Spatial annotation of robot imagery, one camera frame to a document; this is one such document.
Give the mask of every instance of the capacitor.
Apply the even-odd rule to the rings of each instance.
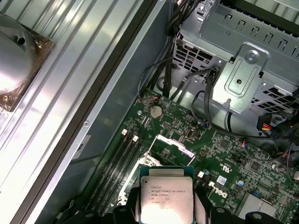
[[[210,171],[208,171],[208,170],[205,169],[205,170],[204,170],[204,174],[205,174],[205,175],[209,175],[209,174],[210,174]]]
[[[283,173],[283,172],[286,171],[286,167],[285,166],[277,166],[276,167],[276,171],[280,172],[280,173]]]
[[[292,198],[296,201],[299,201],[299,192],[292,194]]]
[[[238,181],[237,184],[238,184],[240,187],[243,187],[243,186],[244,186],[244,181]]]

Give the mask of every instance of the wire bundle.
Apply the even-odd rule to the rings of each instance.
[[[247,147],[249,145],[249,143],[247,142],[247,141],[243,141],[243,144],[242,144],[242,148],[245,148],[245,147]]]
[[[272,126],[268,125],[268,124],[265,124],[263,123],[263,127],[262,127],[262,130],[271,130],[272,129]]]
[[[166,26],[166,33],[168,36],[173,38],[178,30],[180,25],[185,21],[186,18],[195,10],[196,6],[202,0],[182,0],[182,2],[177,5],[175,8],[169,23]],[[170,44],[169,50],[167,52],[167,56],[171,56],[174,49],[174,43]],[[170,90],[171,90],[171,67],[172,62],[168,61],[165,64],[165,78],[164,78],[164,85],[163,85],[163,96],[169,98]]]

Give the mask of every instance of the mounting hole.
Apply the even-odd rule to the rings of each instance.
[[[260,214],[257,214],[257,213],[253,213],[252,217],[256,218],[256,219],[262,219],[263,218]]]
[[[224,213],[225,212],[225,210],[222,209],[222,208],[216,208],[216,211],[219,212],[219,213]]]
[[[87,213],[87,214],[85,215],[85,217],[86,217],[86,218],[93,217],[93,214],[92,214],[92,213]]]
[[[178,65],[177,65],[177,64],[172,64],[171,67],[172,67],[173,69],[177,69],[177,68],[178,68]]]
[[[262,77],[263,77],[263,71],[260,71],[260,72],[258,73],[258,75],[259,75],[260,78],[262,78]]]
[[[23,45],[25,43],[25,38],[21,37],[18,39],[18,44]]]
[[[275,117],[275,120],[282,121],[282,118],[281,117]]]
[[[179,39],[177,39],[177,45],[178,45],[178,46],[183,46],[183,45],[184,45],[184,42],[181,41],[181,40],[179,40]]]

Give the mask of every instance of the mesh vent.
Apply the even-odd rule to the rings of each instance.
[[[253,98],[251,103],[268,112],[284,111],[286,109],[295,110],[299,108],[299,104],[295,102],[295,98],[283,95],[275,87],[265,90],[263,93],[272,98],[272,100],[260,102],[259,99]]]
[[[179,66],[191,71],[197,72],[198,70],[205,69],[212,60],[213,56],[199,50],[198,48],[189,47],[187,45],[176,45],[177,49],[174,54],[174,61],[179,63]]]
[[[263,44],[268,45],[274,50],[283,52],[284,54],[294,58],[299,59],[299,47],[294,41],[287,41],[277,34],[266,32],[263,28],[253,25],[248,22],[246,18],[240,19],[239,16],[226,14],[223,17],[222,24],[230,29],[237,31],[238,33],[243,33],[244,35],[250,36],[252,39],[263,42]]]

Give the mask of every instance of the integrated circuit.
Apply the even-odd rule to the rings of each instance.
[[[254,170],[254,171],[258,171],[260,167],[261,167],[261,164],[259,164],[258,162],[255,162],[255,161],[254,161],[254,162],[252,163],[252,165],[251,165],[250,168],[251,168],[252,170]]]
[[[229,141],[223,139],[222,142],[220,143],[220,146],[224,149],[227,149],[229,146]]]

